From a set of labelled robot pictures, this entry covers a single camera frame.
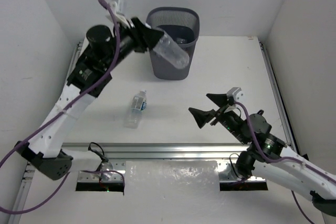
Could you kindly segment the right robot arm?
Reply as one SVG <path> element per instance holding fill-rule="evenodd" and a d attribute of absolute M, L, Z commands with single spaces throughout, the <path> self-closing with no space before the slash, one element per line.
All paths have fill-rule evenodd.
<path fill-rule="evenodd" d="M 235 164 L 236 172 L 247 180 L 252 176 L 270 180 L 310 201 L 320 212 L 335 216 L 335 175 L 324 171 L 296 153 L 271 133 L 263 110 L 250 114 L 242 104 L 243 94 L 206 95 L 218 106 L 203 111 L 189 108 L 199 128 L 220 123 L 240 143 L 247 145 Z"/>

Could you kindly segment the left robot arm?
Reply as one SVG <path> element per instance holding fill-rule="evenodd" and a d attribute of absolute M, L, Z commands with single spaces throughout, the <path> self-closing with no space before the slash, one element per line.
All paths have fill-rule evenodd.
<path fill-rule="evenodd" d="M 16 144 L 16 152 L 52 180 L 69 172 L 97 172 L 107 165 L 108 159 L 98 151 L 66 150 L 63 142 L 81 114 L 111 81 L 112 69 L 134 51 L 145 53 L 153 49 L 164 35 L 138 18 L 131 19 L 130 27 L 118 28 L 120 32 L 95 25 L 87 31 L 89 45 L 67 78 L 42 130 L 27 142 Z"/>

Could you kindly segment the clear crinkled water bottle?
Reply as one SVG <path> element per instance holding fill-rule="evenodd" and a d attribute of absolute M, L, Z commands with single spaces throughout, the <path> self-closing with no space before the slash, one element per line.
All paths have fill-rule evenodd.
<path fill-rule="evenodd" d="M 184 69 L 190 62 L 189 55 L 184 51 L 164 30 L 159 30 L 163 35 L 152 51 L 169 62 L 176 69 Z"/>

